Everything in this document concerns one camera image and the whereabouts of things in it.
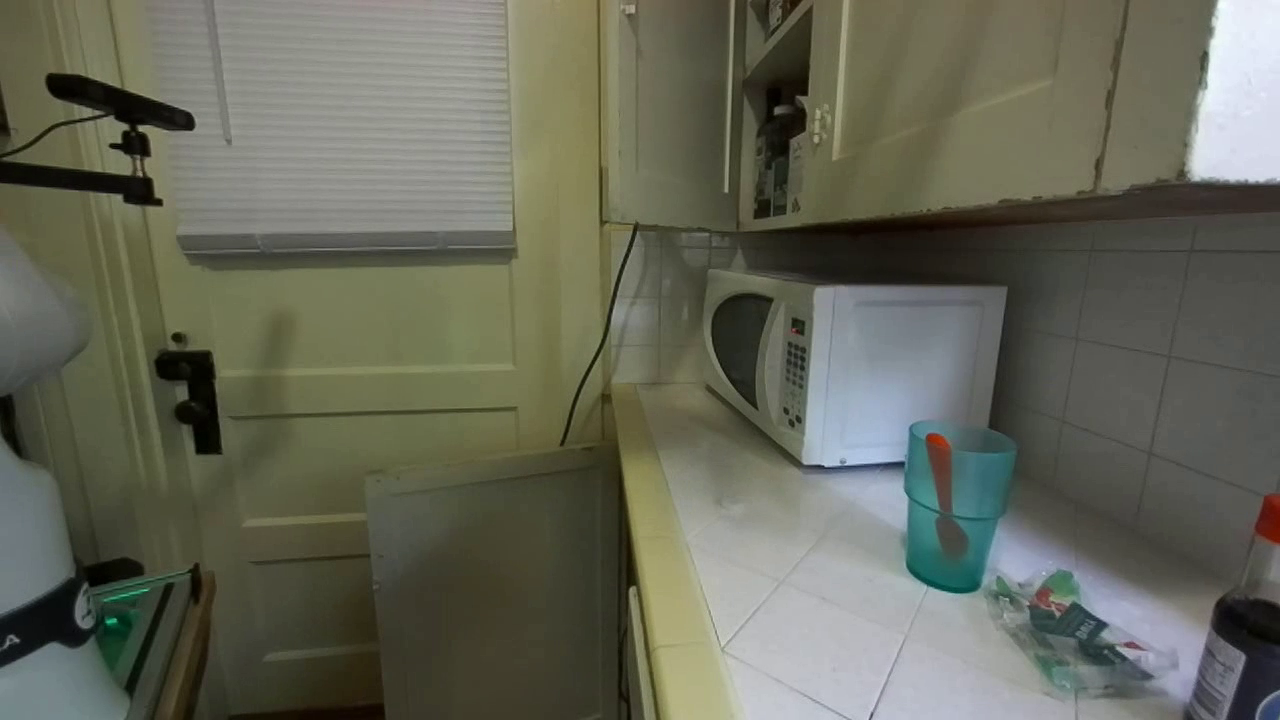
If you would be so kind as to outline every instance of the plastic bag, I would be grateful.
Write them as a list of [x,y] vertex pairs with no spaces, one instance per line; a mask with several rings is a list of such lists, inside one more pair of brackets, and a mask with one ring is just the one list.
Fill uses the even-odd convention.
[[1177,653],[1087,611],[1072,570],[1040,585],[992,574],[986,609],[1057,694],[1142,694],[1177,668]]

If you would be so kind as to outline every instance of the cabinet door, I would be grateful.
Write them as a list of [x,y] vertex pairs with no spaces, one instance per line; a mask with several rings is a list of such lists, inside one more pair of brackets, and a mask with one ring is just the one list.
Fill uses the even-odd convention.
[[1210,6],[1214,0],[1128,0],[1099,193],[1186,174]]
[[1095,186],[1118,0],[817,0],[807,215]]
[[730,0],[598,0],[604,221],[730,226]]

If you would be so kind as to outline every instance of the electrical cord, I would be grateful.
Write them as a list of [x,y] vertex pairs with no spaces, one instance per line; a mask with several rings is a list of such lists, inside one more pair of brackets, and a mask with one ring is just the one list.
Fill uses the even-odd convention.
[[609,293],[609,308],[604,308],[598,341],[595,341],[595,350],[591,350],[591,359],[586,359],[586,368],[585,368],[585,374],[576,381],[576,392],[573,392],[573,398],[566,398],[564,426],[561,426],[561,446],[566,445],[576,405],[579,405],[579,396],[585,396],[585,386],[586,386],[586,381],[591,381],[591,371],[595,371],[595,362],[598,362],[598,355],[604,355],[604,349],[609,349],[613,311],[616,311],[616,296],[621,296],[624,277],[628,277],[628,264],[631,264],[634,236],[640,236],[640,225],[631,225],[631,236],[628,236],[624,258],[621,258],[621,268],[616,268],[616,277],[613,277],[613,293]]
[[54,121],[54,125],[48,125],[43,133],[36,133],[30,138],[23,138],[19,148],[0,153],[0,160],[19,157],[19,153],[28,153],[28,148],[43,144],[43,138],[48,138],[53,133],[61,133],[61,129],[73,129],[73,125],[95,125],[95,121],[104,121],[104,110],[101,110],[101,115],[73,115],[73,121]]

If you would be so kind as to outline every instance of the window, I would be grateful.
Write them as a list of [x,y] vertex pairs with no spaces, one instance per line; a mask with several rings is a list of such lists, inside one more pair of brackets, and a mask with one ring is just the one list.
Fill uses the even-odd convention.
[[149,0],[189,257],[513,251],[505,0]]

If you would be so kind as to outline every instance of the white tile countertop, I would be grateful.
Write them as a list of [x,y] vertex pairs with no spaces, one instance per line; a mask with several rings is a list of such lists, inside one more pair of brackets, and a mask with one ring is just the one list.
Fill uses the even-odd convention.
[[1074,570],[1177,653],[1150,694],[1051,694],[980,591],[912,579],[898,468],[802,470],[694,385],[616,386],[616,435],[662,720],[1178,715],[1221,585],[1067,499],[1014,482],[992,566]]

